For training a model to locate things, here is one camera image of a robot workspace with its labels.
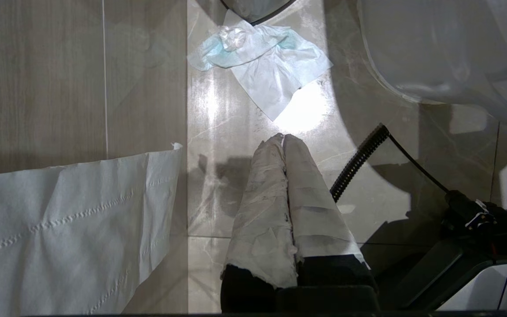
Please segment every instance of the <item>white tissue paper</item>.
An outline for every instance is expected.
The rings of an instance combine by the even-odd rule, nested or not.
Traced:
[[[198,70],[231,68],[253,102],[272,121],[294,92],[332,67],[316,45],[284,26],[252,26],[228,10],[224,26],[187,59]]]
[[[0,174],[0,316],[121,313],[169,250],[181,151]]]
[[[247,269],[276,288],[297,285],[282,139],[272,136],[252,157],[224,265]]]
[[[352,254],[364,263],[364,257],[306,144],[287,134],[283,148],[297,261],[305,257]]]

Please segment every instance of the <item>black cable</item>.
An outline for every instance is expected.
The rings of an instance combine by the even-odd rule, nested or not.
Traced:
[[[394,145],[406,156],[414,166],[416,166],[424,175],[426,175],[431,182],[437,185],[442,191],[445,193],[449,192],[447,187],[442,185],[437,179],[431,176],[428,171],[426,171],[416,160],[414,160],[406,150],[394,139],[392,134],[390,134],[389,130],[383,124],[379,124],[378,127],[367,137],[367,139],[362,143],[360,148],[357,150],[357,153],[351,158],[351,160],[346,164],[334,185],[330,189],[330,193],[334,198],[334,201],[337,203],[344,190],[348,186],[348,184],[352,181],[353,177],[357,173],[357,171],[363,166],[363,164],[367,161],[367,159],[373,154],[377,148],[389,138]]]

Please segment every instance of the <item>coiled cable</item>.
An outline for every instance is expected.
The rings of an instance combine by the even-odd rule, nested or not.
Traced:
[[[445,193],[449,192],[449,190],[442,185],[442,183],[438,182],[433,176],[428,173],[416,160],[414,160],[406,150],[394,139],[392,134],[390,134],[389,130],[383,124],[379,124],[377,128],[366,138],[360,148],[357,150],[357,153],[351,158],[351,160],[346,164],[334,185],[330,189],[330,193],[334,198],[334,201],[337,203],[344,190],[348,186],[348,184],[352,181],[353,177],[357,173],[357,171],[363,166],[363,164],[369,159],[369,157],[373,154],[377,148],[386,141],[386,139],[390,139],[394,145],[406,156],[414,166],[416,166],[424,175],[426,175],[431,182],[437,185],[442,191]]]

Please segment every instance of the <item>used tissue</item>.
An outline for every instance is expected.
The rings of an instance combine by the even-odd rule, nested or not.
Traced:
[[[294,92],[332,67],[316,45],[286,26],[252,26],[228,10],[224,26],[187,59],[206,71],[230,68],[253,102],[272,121]]]

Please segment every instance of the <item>black hose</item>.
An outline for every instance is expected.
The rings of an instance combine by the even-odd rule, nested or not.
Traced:
[[[344,193],[345,188],[352,181],[353,177],[357,173],[357,171],[363,166],[363,164],[367,161],[367,159],[373,154],[375,150],[377,150],[378,146],[380,146],[383,142],[386,141],[387,138],[394,143],[394,145],[406,156],[414,166],[416,166],[424,175],[426,175],[431,182],[437,185],[442,191],[445,193],[449,192],[442,183],[438,182],[433,176],[428,173],[416,160],[414,160],[406,150],[394,139],[394,137],[390,134],[386,126],[383,124],[379,124],[378,127],[367,137],[367,139],[360,146],[357,153],[352,157],[352,159],[346,164],[344,170],[340,173],[334,185],[330,189],[330,193],[334,198],[334,201],[337,203],[342,194]]]

